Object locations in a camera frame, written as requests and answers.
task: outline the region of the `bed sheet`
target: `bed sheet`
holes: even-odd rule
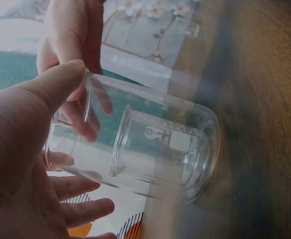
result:
[[[3,0],[5,4],[0,7],[5,15],[0,19],[0,51],[36,54],[45,29],[42,22],[28,16],[24,19],[25,12],[22,15],[11,7],[21,1],[38,2]],[[155,0],[106,1],[102,68],[167,93],[172,68],[197,6],[194,0],[160,4]]]

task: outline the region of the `transparent glass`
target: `transparent glass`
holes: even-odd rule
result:
[[[113,112],[107,115],[102,105],[109,100]],[[211,110],[89,72],[85,99],[78,105],[84,121],[94,127],[98,118],[101,130],[89,142],[59,109],[45,144],[52,170],[173,203],[194,200],[208,184],[220,139]],[[60,161],[52,152],[70,157]]]

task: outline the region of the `wooden surface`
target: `wooden surface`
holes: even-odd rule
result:
[[[212,109],[221,149],[193,203],[149,200],[147,239],[291,238],[291,0],[206,0],[169,92]]]

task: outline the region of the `finger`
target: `finger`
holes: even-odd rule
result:
[[[81,42],[75,37],[57,36],[55,39],[54,49],[60,64],[65,64],[75,59],[83,60]],[[82,82],[80,86],[69,95],[67,100],[77,100],[83,93],[84,89],[85,85],[84,82]]]
[[[100,187],[99,183],[81,176],[50,177],[50,181],[54,185],[59,201],[94,191]]]
[[[89,121],[89,125],[90,127],[92,128],[92,130],[94,132],[99,132],[100,129],[101,129],[101,124],[97,118],[97,115],[94,111],[94,109],[92,107],[90,107],[90,111],[89,111],[89,118],[88,118],[88,121]]]
[[[100,1],[87,1],[88,33],[85,43],[84,62],[93,73],[102,74],[100,48],[103,31],[103,4]]]
[[[65,102],[61,107],[61,111],[67,116],[73,129],[88,142],[94,142],[97,134],[90,127],[88,122],[84,122],[83,112],[77,101]]]
[[[70,237],[71,239],[82,239],[79,237]],[[96,237],[87,237],[86,239],[117,239],[117,236],[113,233],[105,233]]]
[[[75,60],[55,66],[33,80],[16,85],[39,97],[53,114],[82,82],[85,66]]]
[[[97,100],[99,101],[104,113],[107,115],[111,114],[113,111],[112,102],[102,86],[102,83],[95,76],[91,76],[91,83]]]
[[[111,199],[103,198],[84,203],[61,203],[68,228],[74,228],[109,215],[114,211]]]
[[[47,71],[53,66],[59,65],[59,60],[56,53],[51,48],[51,45],[47,38],[45,38],[41,46],[39,47],[37,54],[36,65],[38,73],[41,74],[44,71]]]
[[[84,94],[82,94],[81,97],[78,99],[80,110],[82,112],[85,112],[86,110],[87,98],[88,98],[87,91],[84,91]],[[89,126],[92,128],[94,132],[96,133],[99,132],[101,129],[101,125],[92,106],[90,106],[90,108],[88,109],[88,114],[89,115],[87,121],[89,123]]]

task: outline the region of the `teal fabric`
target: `teal fabric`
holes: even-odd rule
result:
[[[104,70],[103,74],[139,85],[135,81],[109,71]],[[37,75],[35,55],[0,52],[0,90],[33,79]]]
[[[103,71],[105,76],[116,78],[133,84],[138,84],[128,78],[122,77],[109,71]],[[36,56],[19,53],[0,53],[0,90],[18,84],[20,82],[33,79],[38,75],[36,69]],[[113,113],[110,116],[103,114],[97,101],[93,99],[93,109],[98,116],[102,130],[97,136],[97,141],[103,145],[113,147],[115,134],[123,112],[127,105],[132,109],[150,115],[161,117],[163,115],[162,106],[155,102],[145,103],[145,99],[136,95],[127,95],[126,92],[105,87],[113,104]]]

